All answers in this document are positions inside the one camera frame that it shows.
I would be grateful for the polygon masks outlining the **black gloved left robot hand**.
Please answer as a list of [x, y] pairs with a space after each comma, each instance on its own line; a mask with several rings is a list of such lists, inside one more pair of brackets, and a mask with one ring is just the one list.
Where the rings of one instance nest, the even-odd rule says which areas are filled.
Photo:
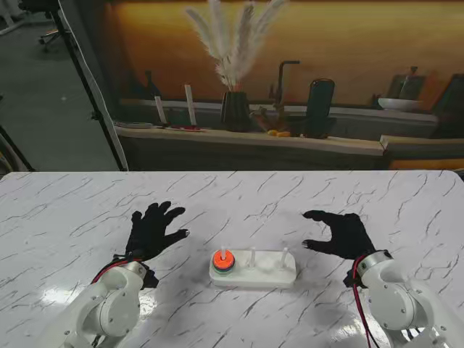
[[170, 201], [152, 203], [144, 214], [135, 211], [131, 218], [132, 228], [125, 255], [141, 261], [151, 260], [168, 247], [185, 239], [189, 235], [187, 229], [166, 234], [167, 227], [185, 211], [184, 207], [171, 208]]

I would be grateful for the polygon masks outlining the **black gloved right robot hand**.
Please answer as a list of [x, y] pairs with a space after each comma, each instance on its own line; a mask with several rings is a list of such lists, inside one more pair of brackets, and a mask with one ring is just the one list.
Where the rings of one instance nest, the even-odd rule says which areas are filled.
[[376, 251], [365, 226], [357, 214], [334, 214], [322, 210], [306, 211], [303, 216], [323, 222], [331, 231], [329, 241], [306, 239], [302, 246], [314, 252], [336, 255], [345, 260], [356, 260]]

